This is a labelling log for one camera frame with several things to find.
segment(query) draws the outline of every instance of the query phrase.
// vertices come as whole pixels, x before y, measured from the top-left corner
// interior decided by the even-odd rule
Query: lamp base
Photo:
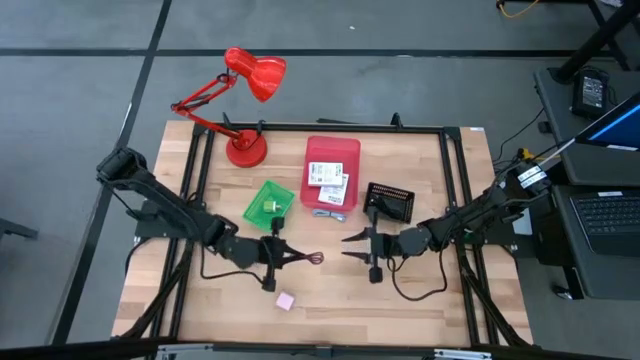
[[[242,137],[249,143],[246,149],[236,147],[234,139],[227,143],[227,157],[237,167],[253,167],[267,156],[267,141],[255,130],[240,130]]]

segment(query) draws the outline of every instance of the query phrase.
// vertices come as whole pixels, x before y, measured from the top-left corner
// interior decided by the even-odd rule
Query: green object
[[[293,204],[293,192],[267,180],[242,217],[260,229],[271,232],[271,219],[283,216]]]

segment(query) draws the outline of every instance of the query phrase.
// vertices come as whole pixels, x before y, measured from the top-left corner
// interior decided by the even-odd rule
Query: yellow cable
[[[514,15],[508,14],[507,11],[504,9],[504,5],[500,5],[500,11],[502,11],[502,15],[508,17],[509,19],[517,18],[518,16],[520,16],[520,15],[526,13],[527,11],[529,11],[529,9],[531,9],[535,4],[537,4],[538,1],[540,1],[540,0],[535,0],[534,2],[531,3],[531,5],[527,6],[526,9],[524,9],[524,10],[522,10],[519,13],[514,14]]]

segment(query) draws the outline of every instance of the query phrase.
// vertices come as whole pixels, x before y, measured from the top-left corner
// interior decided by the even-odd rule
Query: white card
[[[341,186],[342,163],[309,163],[309,185],[313,186]]]
[[[342,204],[344,204],[344,196],[347,193],[348,182],[349,175],[342,174],[342,186],[321,187],[320,195],[318,195],[318,201],[326,202],[327,204],[342,206]]]

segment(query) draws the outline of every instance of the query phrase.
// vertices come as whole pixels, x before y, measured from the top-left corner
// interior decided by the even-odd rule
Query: wooden tabletop
[[[155,171],[158,180],[177,192],[189,150],[192,123],[169,121],[160,145]],[[473,196],[481,194],[493,179],[491,158],[482,129],[462,128],[463,147]],[[307,138],[311,135],[348,137],[360,140],[359,203],[348,213],[346,223],[332,218],[314,218],[297,198]],[[179,338],[193,341],[261,343],[313,343],[341,345],[467,346],[468,331],[460,276],[453,247],[444,253],[448,290],[420,302],[409,302],[394,290],[391,276],[383,267],[385,280],[370,284],[368,265],[341,255],[340,239],[369,225],[361,211],[369,182],[415,192],[413,224],[441,216],[447,206],[444,172],[436,135],[265,132],[269,152],[254,168],[233,166],[226,157],[227,139],[216,136],[205,200],[211,213],[226,216],[240,226],[238,235],[265,235],[242,219],[257,191],[272,180],[296,193],[280,236],[302,252],[322,251],[325,261],[313,266],[296,262],[276,271],[275,293],[261,290],[255,279],[232,276],[203,280],[199,275],[200,251],[194,253],[188,281]],[[204,141],[201,141],[191,189],[195,189]],[[453,144],[449,144],[456,194],[462,192]],[[381,220],[379,231],[397,233],[405,226]],[[155,296],[167,250],[167,239],[154,239],[142,246],[131,260],[113,334],[126,331]],[[513,259],[500,247],[485,246],[484,258],[491,294],[498,308],[521,337],[531,341],[518,274]],[[219,256],[205,255],[205,273],[235,270]],[[262,277],[263,265],[251,270]],[[442,287],[438,256],[426,252],[411,258],[397,274],[399,286],[410,296]],[[276,307],[278,294],[295,297],[290,311]],[[173,308],[169,299],[162,334],[168,332]],[[486,341],[482,306],[475,301],[481,338]]]

